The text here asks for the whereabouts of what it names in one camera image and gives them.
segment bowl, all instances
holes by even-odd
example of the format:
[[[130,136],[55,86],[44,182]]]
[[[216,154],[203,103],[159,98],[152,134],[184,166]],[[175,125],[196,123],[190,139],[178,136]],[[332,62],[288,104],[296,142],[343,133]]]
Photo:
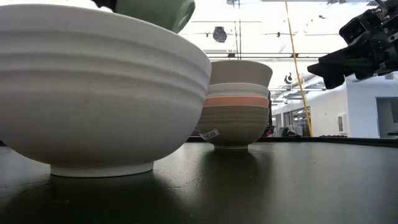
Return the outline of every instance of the bowl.
[[[116,12],[179,33],[192,17],[195,0],[118,0]]]
[[[262,106],[268,107],[269,100],[258,96],[215,96],[207,97],[204,107],[211,106]]]
[[[210,85],[207,96],[260,96],[268,97],[268,88],[252,83],[222,83]]]
[[[213,106],[203,108],[197,130],[215,149],[247,149],[264,133],[269,108]]]
[[[252,83],[268,87],[272,69],[259,62],[225,60],[212,62],[210,85],[221,83]]]
[[[173,32],[46,4],[0,7],[0,32],[0,139],[52,174],[151,170],[199,120],[211,63]]]

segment green bowl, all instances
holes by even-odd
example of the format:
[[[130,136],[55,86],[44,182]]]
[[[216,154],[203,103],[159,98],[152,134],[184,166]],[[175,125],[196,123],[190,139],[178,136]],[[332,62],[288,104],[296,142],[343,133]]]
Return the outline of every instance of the green bowl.
[[[195,0],[118,0],[116,12],[179,33],[195,10]]]

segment white sticker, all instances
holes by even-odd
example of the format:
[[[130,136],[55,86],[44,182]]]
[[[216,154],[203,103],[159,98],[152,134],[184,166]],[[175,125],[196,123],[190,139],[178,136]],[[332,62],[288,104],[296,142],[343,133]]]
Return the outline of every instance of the white sticker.
[[[201,134],[200,136],[204,139],[211,139],[211,138],[215,138],[217,136],[219,136],[220,133],[217,131],[217,129],[214,129],[212,131],[207,132],[206,134]]]

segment black tabletop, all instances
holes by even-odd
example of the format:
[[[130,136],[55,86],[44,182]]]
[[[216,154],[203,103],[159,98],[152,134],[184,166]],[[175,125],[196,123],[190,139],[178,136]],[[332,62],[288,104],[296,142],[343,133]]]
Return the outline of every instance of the black tabletop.
[[[398,149],[186,143],[152,172],[75,179],[0,147],[0,223],[398,223]]]

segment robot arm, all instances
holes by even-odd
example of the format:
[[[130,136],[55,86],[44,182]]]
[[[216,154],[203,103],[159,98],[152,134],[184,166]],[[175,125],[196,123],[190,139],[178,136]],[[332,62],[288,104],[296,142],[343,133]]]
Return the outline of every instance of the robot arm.
[[[345,76],[358,80],[398,70],[398,0],[368,9],[343,26],[339,35],[348,46],[318,59],[309,72],[323,78],[327,89],[342,85]]]

